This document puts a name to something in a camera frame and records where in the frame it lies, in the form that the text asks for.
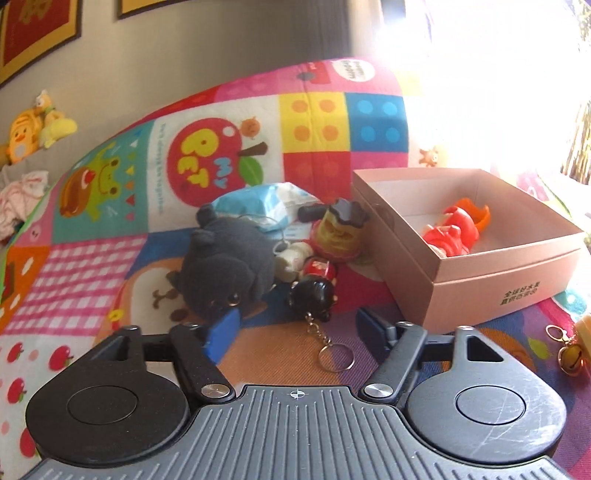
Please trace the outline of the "black plush bear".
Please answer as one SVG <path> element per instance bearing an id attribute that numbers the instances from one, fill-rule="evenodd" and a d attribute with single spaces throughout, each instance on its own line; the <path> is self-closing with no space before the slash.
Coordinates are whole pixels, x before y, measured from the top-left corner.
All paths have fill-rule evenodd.
<path id="1" fill-rule="evenodd" d="M 274 281 L 273 243 L 245 218 L 221 217 L 211 204 L 197 211 L 181 267 L 167 279 L 202 320 L 236 309 L 252 313 Z"/>

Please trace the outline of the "black-haired keychain doll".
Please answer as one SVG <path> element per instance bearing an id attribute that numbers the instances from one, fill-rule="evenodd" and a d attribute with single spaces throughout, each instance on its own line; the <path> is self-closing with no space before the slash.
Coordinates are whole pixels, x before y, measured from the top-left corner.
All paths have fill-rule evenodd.
<path id="1" fill-rule="evenodd" d="M 297 279 L 291 282 L 287 305 L 297 318 L 307 324 L 307 332 L 320 343 L 318 365 L 322 370 L 339 374 L 352 369 L 356 363 L 351 347 L 335 342 L 325 332 L 323 323 L 332 318 L 332 308 L 338 303 L 335 293 L 337 267 L 331 261 L 311 256 Z"/>

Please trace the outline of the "red hooded doll figure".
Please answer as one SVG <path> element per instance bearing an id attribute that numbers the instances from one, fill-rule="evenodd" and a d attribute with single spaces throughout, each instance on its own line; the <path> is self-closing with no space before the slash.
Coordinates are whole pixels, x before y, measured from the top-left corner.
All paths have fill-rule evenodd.
<path id="1" fill-rule="evenodd" d="M 465 256 L 480 239 L 480 233 L 471 217 L 458 206 L 444 211 L 445 221 L 441 225 L 428 225 L 422 239 L 444 257 Z"/>

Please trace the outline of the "yellow toy with black lid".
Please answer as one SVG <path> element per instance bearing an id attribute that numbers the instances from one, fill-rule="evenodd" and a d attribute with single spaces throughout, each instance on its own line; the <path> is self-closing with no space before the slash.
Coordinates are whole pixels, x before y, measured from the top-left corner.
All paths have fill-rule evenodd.
<path id="1" fill-rule="evenodd" d="M 328 260 L 352 261 L 360 255 L 363 228 L 369 220 L 369 214 L 358 201 L 339 198 L 312 225 L 311 247 Z"/>

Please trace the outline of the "orange plastic scoop toy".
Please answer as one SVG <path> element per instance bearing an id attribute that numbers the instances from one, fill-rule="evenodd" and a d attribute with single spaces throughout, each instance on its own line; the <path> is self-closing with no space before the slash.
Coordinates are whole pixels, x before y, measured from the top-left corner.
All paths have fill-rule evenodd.
<path id="1" fill-rule="evenodd" d="M 471 217 L 480 234 L 487 229 L 491 221 L 491 212 L 488 205 L 478 207 L 470 198 L 462 198 L 456 205 Z"/>

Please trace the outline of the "blue wet wipes pack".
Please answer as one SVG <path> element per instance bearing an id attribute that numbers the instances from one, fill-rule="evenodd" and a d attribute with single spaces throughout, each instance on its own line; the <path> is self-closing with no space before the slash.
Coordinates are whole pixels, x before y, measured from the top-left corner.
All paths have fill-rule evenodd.
<path id="1" fill-rule="evenodd" d="M 263 232 L 287 228 L 297 221 L 297 210 L 321 203 L 318 197 L 293 183 L 245 187 L 212 202 L 218 216 L 252 221 Z"/>

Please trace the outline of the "colourful cartoon play mat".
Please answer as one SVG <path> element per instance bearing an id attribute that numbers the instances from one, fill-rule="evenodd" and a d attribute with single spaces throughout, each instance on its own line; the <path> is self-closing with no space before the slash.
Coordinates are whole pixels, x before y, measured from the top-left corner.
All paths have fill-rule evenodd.
<path id="1" fill-rule="evenodd" d="M 107 334 L 132 323 L 167 332 L 180 297 L 162 298 L 202 203 L 249 186 L 287 181 L 322 201 L 351 193 L 353 170 L 407 167 L 408 153 L 386 140 L 404 118 L 394 77 L 372 63 L 345 59 L 287 67 L 208 89 L 145 116 L 108 137 L 71 171 L 50 180 L 27 228 L 10 245 L 1 299 L 1 479 L 20 479 L 40 461 L 25 426 L 27 403 L 45 382 Z M 183 153 L 205 130 L 217 146 Z M 98 168 L 118 159 L 112 186 L 98 193 Z M 283 287 L 245 321 L 221 366 L 238 382 L 342 384 L 359 388 L 376 361 L 356 337 L 361 305 L 394 299 L 367 258 L 339 266 L 334 317 L 323 331 L 356 352 L 352 369 L 332 373 L 313 357 L 320 343 L 290 316 Z M 483 326 L 563 396 L 569 418 L 554 458 L 576 479 L 590 479 L 590 377 L 569 378 L 556 362 L 554 323 L 572 334 L 589 308 L 585 281 L 574 290 Z"/>

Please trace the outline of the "pink cardboard box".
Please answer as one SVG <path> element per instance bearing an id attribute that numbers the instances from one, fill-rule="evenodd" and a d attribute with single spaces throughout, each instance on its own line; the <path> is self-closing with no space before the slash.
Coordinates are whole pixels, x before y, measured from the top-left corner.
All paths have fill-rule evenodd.
<path id="1" fill-rule="evenodd" d="M 363 247 L 405 318 L 433 333 L 477 325 L 563 291 L 583 233 L 483 170 L 356 170 Z"/>

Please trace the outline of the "white pink crumpled cloth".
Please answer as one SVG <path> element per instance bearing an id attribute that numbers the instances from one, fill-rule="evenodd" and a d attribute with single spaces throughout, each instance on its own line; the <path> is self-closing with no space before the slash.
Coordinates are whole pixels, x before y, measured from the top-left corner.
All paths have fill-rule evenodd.
<path id="1" fill-rule="evenodd" d="M 1 190 L 1 240 L 10 238 L 18 224 L 24 223 L 43 198 L 48 188 L 49 172 L 26 173 Z"/>

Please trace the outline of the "yellow duck plush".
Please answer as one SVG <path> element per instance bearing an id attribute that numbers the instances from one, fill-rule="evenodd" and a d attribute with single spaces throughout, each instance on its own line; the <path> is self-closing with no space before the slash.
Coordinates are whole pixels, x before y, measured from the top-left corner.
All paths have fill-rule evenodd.
<path id="1" fill-rule="evenodd" d="M 34 112 L 42 123 L 40 148 L 49 149 L 57 141 L 77 132 L 77 123 L 56 109 L 46 90 L 42 90 L 35 98 Z"/>

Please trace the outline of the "yellow tiger plush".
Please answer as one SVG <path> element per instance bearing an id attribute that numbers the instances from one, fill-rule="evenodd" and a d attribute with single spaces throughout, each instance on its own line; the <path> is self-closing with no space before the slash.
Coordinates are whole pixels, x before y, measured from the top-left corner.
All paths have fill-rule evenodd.
<path id="1" fill-rule="evenodd" d="M 5 153 L 11 165 L 17 164 L 39 149 L 43 121 L 34 109 L 21 112 L 12 122 Z"/>

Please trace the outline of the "red gold framed picture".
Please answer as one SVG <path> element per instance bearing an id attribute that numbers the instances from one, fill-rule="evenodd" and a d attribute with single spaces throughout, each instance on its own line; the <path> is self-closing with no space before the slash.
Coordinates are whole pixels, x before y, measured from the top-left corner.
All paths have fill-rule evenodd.
<path id="1" fill-rule="evenodd" d="M 78 0 L 8 1 L 1 8 L 1 85 L 81 36 Z"/>

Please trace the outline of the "gold bell keychain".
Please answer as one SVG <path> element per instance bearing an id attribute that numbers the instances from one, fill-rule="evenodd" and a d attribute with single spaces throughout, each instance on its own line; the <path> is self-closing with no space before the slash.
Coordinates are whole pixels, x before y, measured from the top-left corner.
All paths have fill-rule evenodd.
<path id="1" fill-rule="evenodd" d="M 586 315 L 576 321 L 573 334 L 557 326 L 547 325 L 546 335 L 561 345 L 557 360 L 560 369 L 568 376 L 574 377 L 582 373 L 590 365 L 590 316 Z"/>

